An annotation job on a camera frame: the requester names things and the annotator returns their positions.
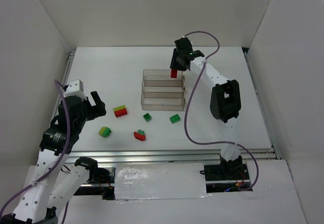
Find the cable clip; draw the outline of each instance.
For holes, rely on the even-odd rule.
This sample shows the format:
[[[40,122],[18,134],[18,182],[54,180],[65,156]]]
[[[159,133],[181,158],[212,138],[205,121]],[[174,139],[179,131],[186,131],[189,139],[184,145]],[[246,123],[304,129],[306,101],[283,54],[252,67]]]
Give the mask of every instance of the cable clip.
[[[35,186],[37,184],[38,185],[44,185],[44,186],[47,186],[48,185],[48,183],[45,183],[45,182],[42,182],[42,181],[41,182],[38,182],[37,179],[31,179],[30,180],[30,185],[31,186]]]

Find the stacked clear containers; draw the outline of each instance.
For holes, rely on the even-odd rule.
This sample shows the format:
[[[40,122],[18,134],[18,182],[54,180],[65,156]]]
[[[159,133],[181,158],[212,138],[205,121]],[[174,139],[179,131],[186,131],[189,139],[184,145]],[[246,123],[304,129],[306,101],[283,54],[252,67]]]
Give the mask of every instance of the stacked clear containers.
[[[143,71],[142,110],[183,111],[184,76],[178,71],[170,77],[170,69],[145,69]]]

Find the red lego brick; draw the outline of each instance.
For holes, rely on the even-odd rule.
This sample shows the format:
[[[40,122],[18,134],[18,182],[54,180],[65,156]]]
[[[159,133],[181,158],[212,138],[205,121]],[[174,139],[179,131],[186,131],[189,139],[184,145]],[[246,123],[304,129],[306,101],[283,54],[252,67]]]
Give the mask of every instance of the red lego brick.
[[[126,108],[123,108],[121,110],[114,111],[114,113],[115,113],[116,118],[118,118],[120,116],[126,115],[127,114],[127,110],[126,110]]]
[[[141,135],[141,134],[139,134],[139,133],[137,133],[137,132],[134,132],[134,137],[135,137],[136,139],[141,140],[141,141],[146,140],[146,136],[145,136],[145,135]]]
[[[177,73],[178,73],[178,71],[176,69],[171,69],[171,78],[176,78]]]

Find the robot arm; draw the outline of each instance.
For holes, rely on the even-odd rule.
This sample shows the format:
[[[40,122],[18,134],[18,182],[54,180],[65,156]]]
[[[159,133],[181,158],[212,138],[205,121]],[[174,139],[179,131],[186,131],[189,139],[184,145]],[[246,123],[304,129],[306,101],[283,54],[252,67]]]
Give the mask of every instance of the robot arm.
[[[105,104],[96,91],[91,92],[95,104],[91,106],[83,93],[83,83],[80,80],[72,81],[64,87],[65,102],[68,108],[70,122],[61,102],[58,106],[58,115],[51,121],[50,127],[44,132],[40,143],[40,151],[35,171],[30,181],[30,187],[23,195],[18,206],[12,214],[2,217],[0,223],[57,223],[56,214],[59,215],[75,191],[88,179],[92,179],[98,164],[90,158],[80,158],[73,171],[53,191],[59,171],[68,158],[73,145],[79,139],[86,121],[106,115]],[[54,164],[59,160],[60,154],[66,144],[67,123],[70,124],[70,140],[68,147],[55,169]],[[51,173],[43,180],[37,179],[45,173]]]
[[[221,75],[214,67],[207,63],[204,54],[197,50],[193,51],[191,42],[183,37],[175,41],[176,48],[173,50],[171,60],[171,77],[176,78],[177,71],[191,70],[199,75],[203,68],[205,70],[201,80],[211,91],[210,111],[215,119],[221,120],[220,126],[224,132],[225,139],[237,142],[236,119],[241,109],[239,85],[236,80],[230,81]],[[242,164],[240,151],[235,144],[224,144],[221,148],[221,162],[226,171],[231,171]]]

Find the green lego brick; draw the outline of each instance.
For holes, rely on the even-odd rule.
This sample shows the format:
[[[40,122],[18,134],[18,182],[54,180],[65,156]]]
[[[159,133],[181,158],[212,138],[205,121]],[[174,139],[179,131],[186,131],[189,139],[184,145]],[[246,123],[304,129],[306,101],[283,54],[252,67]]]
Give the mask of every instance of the green lego brick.
[[[99,135],[104,138],[108,137],[110,133],[111,129],[109,129],[108,127],[102,127],[99,131]]]
[[[121,110],[121,109],[124,109],[124,108],[126,108],[125,105],[118,106],[118,107],[115,107],[115,108],[113,109],[113,111],[118,111],[118,110]]]
[[[173,124],[176,123],[176,122],[178,122],[178,121],[180,121],[179,115],[177,115],[177,114],[173,115],[172,117],[170,117],[170,121]]]
[[[140,129],[137,131],[137,133],[140,134],[140,135],[145,135],[145,132],[143,130],[140,130]]]
[[[150,114],[145,114],[144,116],[143,116],[143,118],[144,118],[144,120],[145,121],[150,121],[151,119],[152,119],[152,117],[151,117],[151,115]]]

